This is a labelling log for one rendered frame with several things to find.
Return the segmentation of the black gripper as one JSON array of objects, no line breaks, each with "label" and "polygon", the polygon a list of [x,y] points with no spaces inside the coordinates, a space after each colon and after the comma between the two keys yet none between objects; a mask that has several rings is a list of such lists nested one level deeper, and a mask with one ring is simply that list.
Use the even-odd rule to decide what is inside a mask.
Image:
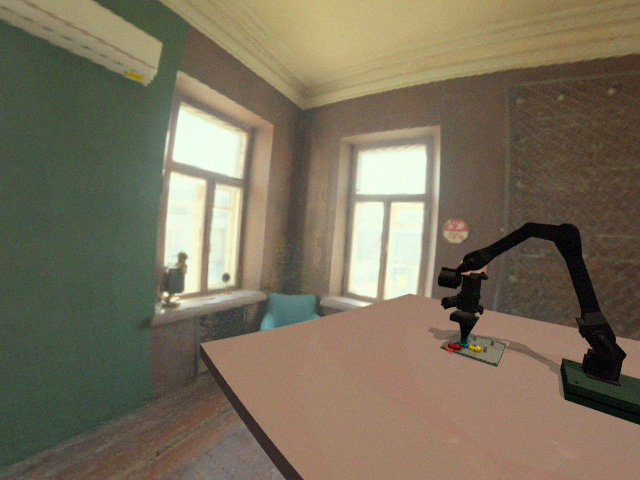
[{"label": "black gripper", "polygon": [[461,338],[464,340],[479,319],[479,316],[475,316],[476,313],[478,312],[482,315],[484,312],[482,305],[478,305],[480,297],[480,293],[467,293],[461,290],[459,294],[461,311],[456,310],[450,313],[449,320],[460,324]]}]

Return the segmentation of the teal gear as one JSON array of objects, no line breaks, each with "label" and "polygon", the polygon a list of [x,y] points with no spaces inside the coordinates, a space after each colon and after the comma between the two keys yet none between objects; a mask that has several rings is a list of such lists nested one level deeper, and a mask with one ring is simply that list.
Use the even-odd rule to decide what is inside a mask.
[{"label": "teal gear", "polygon": [[460,341],[458,341],[457,344],[461,345],[461,348],[463,348],[463,347],[464,347],[464,349],[468,348],[469,344],[467,343],[467,339],[468,339],[468,335],[467,335],[465,340],[460,338]]}]

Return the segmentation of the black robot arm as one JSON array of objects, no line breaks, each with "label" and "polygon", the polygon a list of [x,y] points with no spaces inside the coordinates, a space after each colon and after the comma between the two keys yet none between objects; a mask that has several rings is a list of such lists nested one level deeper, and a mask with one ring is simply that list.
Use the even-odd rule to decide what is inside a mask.
[{"label": "black robot arm", "polygon": [[[600,310],[592,282],[582,258],[580,231],[570,223],[559,226],[548,224],[525,223],[497,242],[487,247],[466,254],[457,269],[443,267],[438,276],[438,285],[461,290],[467,293],[480,293],[481,279],[487,280],[485,272],[470,274],[489,264],[497,255],[506,252],[529,237],[538,237],[555,243],[565,259],[581,308],[581,318],[576,317],[579,333],[593,349],[584,354],[582,370],[590,379],[621,386],[619,377],[622,362],[627,356],[616,344],[616,336],[606,317]],[[462,282],[463,276],[463,282]]]}]

